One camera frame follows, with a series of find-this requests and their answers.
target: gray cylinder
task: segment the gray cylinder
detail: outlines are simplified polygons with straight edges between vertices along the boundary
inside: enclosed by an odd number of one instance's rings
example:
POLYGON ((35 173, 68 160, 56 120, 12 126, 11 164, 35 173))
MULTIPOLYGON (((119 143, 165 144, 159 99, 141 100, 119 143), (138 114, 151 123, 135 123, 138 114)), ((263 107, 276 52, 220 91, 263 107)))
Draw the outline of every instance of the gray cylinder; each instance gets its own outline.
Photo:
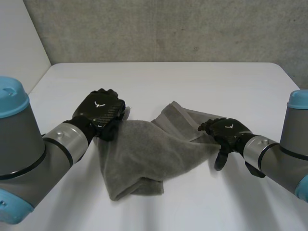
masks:
POLYGON ((31 166, 44 151, 30 105, 15 115, 0 118, 0 177, 31 166))
POLYGON ((293 153, 308 155, 308 110, 287 108, 280 145, 293 153))

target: white wall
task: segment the white wall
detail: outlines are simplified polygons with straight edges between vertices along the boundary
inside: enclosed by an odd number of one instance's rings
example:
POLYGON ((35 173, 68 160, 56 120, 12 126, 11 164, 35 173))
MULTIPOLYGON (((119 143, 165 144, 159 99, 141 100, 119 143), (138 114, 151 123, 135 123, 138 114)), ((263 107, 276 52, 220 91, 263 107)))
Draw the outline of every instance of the white wall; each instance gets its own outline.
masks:
POLYGON ((0 76, 22 82, 27 93, 51 66, 22 0, 0 0, 0 76))

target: concrete wall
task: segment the concrete wall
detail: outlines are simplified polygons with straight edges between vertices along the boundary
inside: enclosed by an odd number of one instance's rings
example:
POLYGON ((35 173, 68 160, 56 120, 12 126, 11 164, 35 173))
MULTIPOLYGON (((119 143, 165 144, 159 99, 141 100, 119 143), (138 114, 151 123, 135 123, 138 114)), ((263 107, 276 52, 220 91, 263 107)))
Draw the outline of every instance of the concrete wall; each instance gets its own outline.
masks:
POLYGON ((308 88, 307 0, 24 0, 52 64, 273 62, 308 88))
POLYGON ((51 66, 22 0, 0 0, 0 76, 30 93, 51 66))

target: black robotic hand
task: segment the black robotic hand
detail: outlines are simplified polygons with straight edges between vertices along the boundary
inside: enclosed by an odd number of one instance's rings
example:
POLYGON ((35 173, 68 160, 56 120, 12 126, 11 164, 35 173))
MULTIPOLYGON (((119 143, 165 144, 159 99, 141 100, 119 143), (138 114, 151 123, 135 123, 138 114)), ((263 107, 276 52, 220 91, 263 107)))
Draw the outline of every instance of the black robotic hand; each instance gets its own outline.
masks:
MULTIPOLYGON (((208 120, 201 124, 198 131, 206 131, 212 136, 221 149, 215 161, 215 170, 220 171, 225 166, 228 155, 231 152, 238 152, 243 156, 244 146, 249 139, 255 135, 241 122, 236 119, 215 119, 208 120)), ((263 178, 265 175, 245 162, 249 172, 257 177, 263 178)))
POLYGON ((95 136, 111 141, 118 131, 124 110, 125 102, 115 91, 100 89, 91 92, 76 109, 72 120, 66 122, 82 128, 88 142, 95 136))

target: gray wall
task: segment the gray wall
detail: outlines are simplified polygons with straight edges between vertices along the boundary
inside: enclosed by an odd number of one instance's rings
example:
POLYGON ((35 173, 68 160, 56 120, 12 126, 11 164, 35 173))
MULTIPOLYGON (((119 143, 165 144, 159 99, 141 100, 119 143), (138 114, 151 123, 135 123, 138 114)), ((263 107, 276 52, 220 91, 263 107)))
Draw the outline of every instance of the gray wall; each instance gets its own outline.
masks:
POLYGON ((52 64, 273 62, 308 88, 308 0, 24 0, 52 64))

